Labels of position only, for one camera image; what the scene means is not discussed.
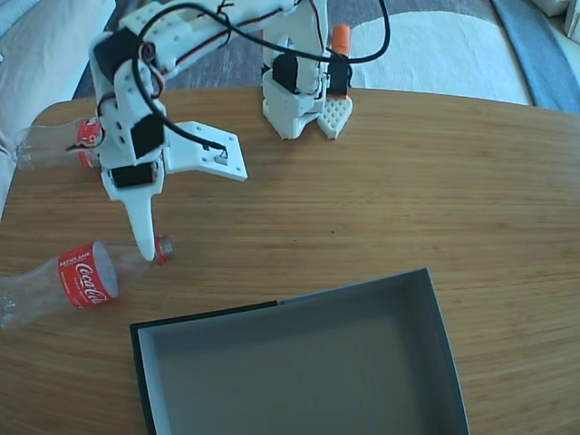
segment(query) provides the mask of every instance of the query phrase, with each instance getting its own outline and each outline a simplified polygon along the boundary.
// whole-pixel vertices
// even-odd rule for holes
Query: wood grain
[[[257,89],[169,93],[177,121],[236,132],[249,179],[171,176],[154,201],[177,258],[120,301],[0,337],[0,432],[145,434],[129,324],[421,266],[474,434],[580,431],[580,120],[490,101],[353,91],[339,140],[281,141]],[[94,110],[59,104],[39,123]],[[81,169],[16,174],[0,272],[131,239]]]

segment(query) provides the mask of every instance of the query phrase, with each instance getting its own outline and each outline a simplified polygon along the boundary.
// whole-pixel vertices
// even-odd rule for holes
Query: clear plastic bottle
[[[0,277],[0,329],[115,299],[131,281],[173,257],[169,237],[156,237],[156,251],[156,260],[146,261],[135,245],[96,241],[25,274]]]
[[[102,141],[99,118],[80,118],[58,127],[34,125],[15,138],[16,167],[48,169],[62,167],[99,168],[92,151]]]

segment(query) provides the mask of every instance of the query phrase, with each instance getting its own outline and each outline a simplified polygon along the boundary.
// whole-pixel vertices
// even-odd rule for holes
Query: white robotic arm
[[[176,76],[236,36],[204,9],[245,33],[264,30],[264,40],[270,43],[318,56],[326,53],[326,0],[151,3],[123,18],[118,32],[93,42],[90,63],[105,132],[96,150],[102,182],[112,200],[124,203],[147,259],[155,255],[151,198],[162,191],[166,174],[202,170],[240,181],[247,178],[235,134],[196,122],[171,126],[156,98],[160,91],[154,82],[162,86],[164,78]],[[264,64],[263,112],[280,136],[297,138],[305,124],[318,120],[335,138],[353,105],[348,97],[327,99],[328,63],[265,48]]]

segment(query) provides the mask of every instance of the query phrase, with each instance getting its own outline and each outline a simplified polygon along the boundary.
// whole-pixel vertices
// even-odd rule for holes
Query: rug
[[[501,27],[450,12],[391,18],[391,46],[377,61],[353,67],[353,87],[442,93],[530,104],[524,75]],[[384,36],[382,20],[353,29],[352,56]]]
[[[143,0],[117,0],[109,28],[116,29],[124,15],[143,5]],[[391,15],[411,11],[448,11],[496,22],[489,0],[388,0]],[[346,23],[351,27],[381,16],[377,0],[328,0],[331,26]],[[258,86],[261,83],[262,50],[237,38],[225,48],[210,53],[167,83],[168,89],[218,86]],[[74,98],[93,96],[92,77],[85,71]]]
[[[580,87],[546,16],[528,0],[493,0],[534,104],[580,113]]]
[[[0,0],[0,37],[40,0]]]

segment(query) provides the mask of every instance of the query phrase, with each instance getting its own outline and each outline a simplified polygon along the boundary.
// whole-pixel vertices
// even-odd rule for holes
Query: open box
[[[151,435],[469,433],[427,269],[130,331]]]

